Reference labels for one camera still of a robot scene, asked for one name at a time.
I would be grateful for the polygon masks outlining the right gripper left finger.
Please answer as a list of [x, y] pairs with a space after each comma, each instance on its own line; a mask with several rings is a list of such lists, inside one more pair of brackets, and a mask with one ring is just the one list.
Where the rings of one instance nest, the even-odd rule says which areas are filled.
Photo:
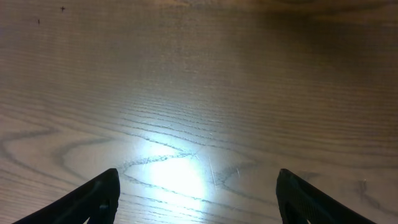
[[119, 196], [119, 174], [111, 168], [14, 224], [113, 224]]

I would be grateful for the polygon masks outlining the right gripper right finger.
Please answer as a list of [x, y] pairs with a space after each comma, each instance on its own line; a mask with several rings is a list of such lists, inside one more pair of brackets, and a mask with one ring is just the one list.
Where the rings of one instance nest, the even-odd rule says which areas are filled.
[[284, 224], [374, 224], [288, 169], [279, 171], [275, 192]]

